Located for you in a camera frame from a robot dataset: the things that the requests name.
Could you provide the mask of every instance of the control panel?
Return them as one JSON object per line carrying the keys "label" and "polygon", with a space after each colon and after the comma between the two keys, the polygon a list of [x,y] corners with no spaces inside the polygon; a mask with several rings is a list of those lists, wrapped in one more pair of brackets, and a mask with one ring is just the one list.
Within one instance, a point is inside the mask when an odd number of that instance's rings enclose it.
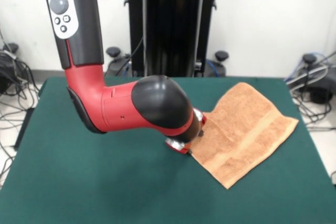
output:
{"label": "control panel", "polygon": [[78,18],[74,0],[48,0],[52,26],[60,39],[68,39],[78,29]]}

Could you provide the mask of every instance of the black joint cover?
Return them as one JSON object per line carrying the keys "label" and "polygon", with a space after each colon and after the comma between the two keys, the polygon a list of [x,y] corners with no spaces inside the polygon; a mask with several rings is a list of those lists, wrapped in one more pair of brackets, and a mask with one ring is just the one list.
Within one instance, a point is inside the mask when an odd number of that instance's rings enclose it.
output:
{"label": "black joint cover", "polygon": [[132,90],[132,102],[148,122],[165,129],[183,127],[193,110],[185,92],[167,76],[139,80]]}
{"label": "black joint cover", "polygon": [[85,124],[86,128],[88,128],[88,130],[93,133],[105,134],[106,132],[102,132],[95,127],[78,95],[71,88],[68,88],[68,91],[72,102],[75,105],[76,111],[79,114],[80,119]]}

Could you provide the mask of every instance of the green tabletop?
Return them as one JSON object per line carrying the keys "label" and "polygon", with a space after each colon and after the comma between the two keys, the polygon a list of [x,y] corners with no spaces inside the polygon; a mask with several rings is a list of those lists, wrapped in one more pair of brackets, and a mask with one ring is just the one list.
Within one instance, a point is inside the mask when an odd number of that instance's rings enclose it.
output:
{"label": "green tabletop", "polygon": [[[202,111],[243,81],[284,115],[301,118],[279,79],[175,80]],[[0,223],[336,223],[336,190],[301,119],[230,190],[164,140],[151,129],[90,133],[65,79],[49,79],[0,191]]]}

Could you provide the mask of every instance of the towel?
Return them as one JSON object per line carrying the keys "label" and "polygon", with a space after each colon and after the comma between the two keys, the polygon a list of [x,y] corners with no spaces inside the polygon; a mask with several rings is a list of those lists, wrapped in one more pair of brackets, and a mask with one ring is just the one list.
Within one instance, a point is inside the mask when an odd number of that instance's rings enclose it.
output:
{"label": "towel", "polygon": [[204,114],[204,135],[193,142],[192,156],[226,189],[267,159],[298,124],[246,83],[235,85]]}

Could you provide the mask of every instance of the black casing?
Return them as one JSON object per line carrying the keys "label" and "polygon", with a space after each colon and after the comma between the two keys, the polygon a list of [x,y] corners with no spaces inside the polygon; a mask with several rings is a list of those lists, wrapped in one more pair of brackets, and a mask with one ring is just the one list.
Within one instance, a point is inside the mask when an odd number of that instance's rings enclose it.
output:
{"label": "black casing", "polygon": [[[99,22],[97,0],[74,0],[79,27],[68,40],[73,64],[102,65],[103,46]],[[55,35],[56,44],[63,69],[70,67],[67,42]]]}

